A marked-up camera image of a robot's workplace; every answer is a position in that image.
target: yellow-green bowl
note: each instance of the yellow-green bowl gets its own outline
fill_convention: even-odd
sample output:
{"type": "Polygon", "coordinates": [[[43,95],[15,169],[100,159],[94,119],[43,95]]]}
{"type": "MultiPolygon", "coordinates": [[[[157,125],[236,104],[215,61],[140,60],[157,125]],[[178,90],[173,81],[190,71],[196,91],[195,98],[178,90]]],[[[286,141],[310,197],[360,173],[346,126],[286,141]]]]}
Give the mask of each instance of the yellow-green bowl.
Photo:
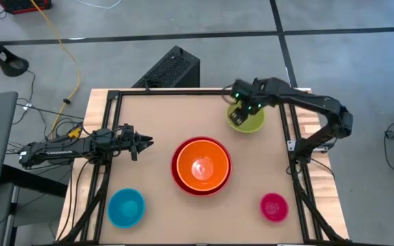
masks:
{"type": "Polygon", "coordinates": [[[237,103],[235,105],[231,105],[227,108],[227,122],[229,126],[232,126],[233,129],[239,131],[240,133],[254,133],[257,132],[264,125],[264,110],[260,110],[256,115],[249,115],[246,121],[239,126],[235,126],[231,119],[229,119],[229,114],[232,113],[241,103],[237,103]]]}

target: yellow cable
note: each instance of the yellow cable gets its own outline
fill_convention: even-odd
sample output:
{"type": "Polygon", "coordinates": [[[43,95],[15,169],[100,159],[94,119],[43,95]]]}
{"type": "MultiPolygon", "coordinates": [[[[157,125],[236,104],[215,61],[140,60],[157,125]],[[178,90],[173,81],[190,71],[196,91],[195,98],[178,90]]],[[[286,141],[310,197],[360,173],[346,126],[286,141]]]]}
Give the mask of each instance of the yellow cable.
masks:
{"type": "MultiPolygon", "coordinates": [[[[62,48],[62,50],[64,50],[66,53],[68,53],[68,55],[71,57],[72,61],[74,62],[75,66],[77,67],[77,77],[78,77],[77,78],[77,86],[74,88],[73,92],[71,92],[71,94],[67,98],[69,100],[74,96],[75,92],[77,92],[77,90],[79,89],[80,84],[81,84],[81,73],[80,73],[79,64],[77,63],[77,60],[74,58],[74,56],[63,45],[62,41],[60,40],[59,33],[55,29],[53,23],[48,19],[46,14],[44,14],[44,12],[39,8],[39,6],[36,4],[36,2],[34,0],[30,0],[30,1],[34,5],[34,7],[36,7],[36,9],[39,11],[39,13],[44,17],[44,19],[47,21],[49,28],[51,29],[51,31],[53,31],[54,35],[56,36],[57,40],[59,41],[59,44],[60,44],[60,47],[62,48]]],[[[57,124],[57,121],[59,120],[60,114],[65,109],[65,106],[66,106],[66,103],[64,103],[62,105],[62,107],[60,108],[59,114],[57,115],[57,117],[54,120],[53,127],[51,127],[51,139],[54,138],[53,132],[54,132],[55,125],[57,124]]]]}

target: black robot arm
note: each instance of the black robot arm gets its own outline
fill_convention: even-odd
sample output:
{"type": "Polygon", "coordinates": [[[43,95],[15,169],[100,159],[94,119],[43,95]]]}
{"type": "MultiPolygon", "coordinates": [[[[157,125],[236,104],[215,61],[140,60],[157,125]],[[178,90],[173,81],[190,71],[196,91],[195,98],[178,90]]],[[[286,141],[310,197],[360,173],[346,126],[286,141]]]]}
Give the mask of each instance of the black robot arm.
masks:
{"type": "Polygon", "coordinates": [[[292,155],[301,162],[308,163],[313,150],[330,139],[344,138],[352,133],[352,114],[338,100],[329,96],[301,92],[277,78],[255,79],[252,84],[236,80],[232,86],[231,96],[241,103],[229,115],[236,125],[242,124],[249,115],[258,113],[264,106],[275,107],[284,103],[326,116],[328,123],[323,128],[308,139],[302,138],[296,141],[292,155]]]}
{"type": "Polygon", "coordinates": [[[153,144],[152,137],[135,133],[133,126],[128,124],[119,126],[116,131],[103,128],[87,137],[80,137],[81,129],[78,128],[74,135],[64,135],[43,143],[29,143],[20,151],[19,163],[24,168],[30,168],[44,161],[85,157],[91,163],[101,165],[108,157],[122,150],[128,150],[132,160],[136,161],[137,154],[153,144]]]}

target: concrete floor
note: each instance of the concrete floor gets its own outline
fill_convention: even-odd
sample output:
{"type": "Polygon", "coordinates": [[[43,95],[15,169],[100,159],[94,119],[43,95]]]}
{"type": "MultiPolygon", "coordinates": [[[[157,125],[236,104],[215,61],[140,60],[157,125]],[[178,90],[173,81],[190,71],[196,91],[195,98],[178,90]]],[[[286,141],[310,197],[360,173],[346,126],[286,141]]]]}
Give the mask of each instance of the concrete floor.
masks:
{"type": "MultiPolygon", "coordinates": [[[[53,2],[54,8],[46,13],[63,38],[276,30],[266,0],[123,0],[111,10],[69,0],[53,2]]],[[[115,1],[90,2],[111,5],[115,1]]],[[[285,30],[394,27],[394,1],[285,0],[277,4],[285,30]]],[[[1,41],[53,38],[37,12],[0,20],[1,41]]],[[[287,44],[298,85],[338,98],[354,114],[353,135],[330,152],[350,238],[394,245],[394,172],[386,165],[382,145],[384,131],[394,121],[394,33],[287,36],[287,44]]],[[[131,87],[174,45],[201,59],[202,87],[224,86],[236,78],[287,79],[276,36],[69,44],[81,67],[82,86],[65,112],[83,116],[94,87],[131,87]]],[[[67,55],[54,44],[7,48],[28,59],[36,73],[34,106],[58,111],[77,82],[67,55]]],[[[30,74],[8,78],[0,71],[0,92],[15,90],[27,97],[30,83],[30,74]]],[[[44,117],[50,128],[54,115],[44,117]]],[[[24,144],[38,141],[43,127],[38,112],[30,111],[13,127],[10,139],[24,144]]],[[[389,142],[389,156],[394,165],[394,141],[389,142]]],[[[15,156],[5,162],[19,167],[15,156]]],[[[44,176],[58,180],[65,172],[63,167],[44,176]]],[[[19,201],[37,196],[22,190],[19,201]]],[[[45,196],[17,214],[16,244],[50,243],[48,222],[59,217],[62,204],[62,199],[45,196]]],[[[54,232],[57,224],[53,223],[54,232]]]]}

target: blue bowl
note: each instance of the blue bowl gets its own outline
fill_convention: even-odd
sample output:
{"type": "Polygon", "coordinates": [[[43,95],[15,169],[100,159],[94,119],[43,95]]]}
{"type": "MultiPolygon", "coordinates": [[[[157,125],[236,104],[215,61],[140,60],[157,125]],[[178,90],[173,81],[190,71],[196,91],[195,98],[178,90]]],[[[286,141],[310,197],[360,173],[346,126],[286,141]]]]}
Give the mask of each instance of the blue bowl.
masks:
{"type": "Polygon", "coordinates": [[[139,191],[122,189],[117,191],[107,205],[107,216],[117,228],[131,228],[145,213],[145,201],[139,191]]]}

